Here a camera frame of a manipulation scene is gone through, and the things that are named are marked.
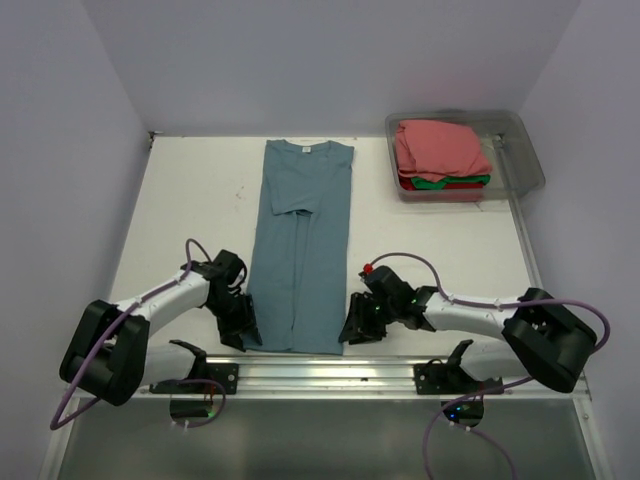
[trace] gray floor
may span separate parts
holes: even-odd
[[[168,401],[99,405],[76,422],[60,478],[424,479],[420,446],[434,401],[237,400],[186,435]],[[594,478],[570,400],[489,402],[480,427],[512,455],[520,480]],[[501,454],[438,422],[436,479],[509,479]]]

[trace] gray wall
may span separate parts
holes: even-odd
[[[0,2],[0,478],[32,479],[83,305],[107,293],[145,129],[82,6]]]
[[[84,0],[172,134],[380,134],[398,111],[518,110],[579,0]]]
[[[543,281],[613,323],[587,373],[618,478],[640,478],[640,3],[583,0],[521,114],[547,176],[526,205]]]

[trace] folded shirt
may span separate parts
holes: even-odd
[[[444,190],[452,188],[482,188],[491,180],[491,175],[472,175],[469,177],[444,177],[439,182],[430,182],[420,177],[412,177],[411,183],[417,190]]]
[[[403,120],[396,130],[400,177],[436,183],[445,177],[488,175],[491,164],[471,127],[435,120]]]

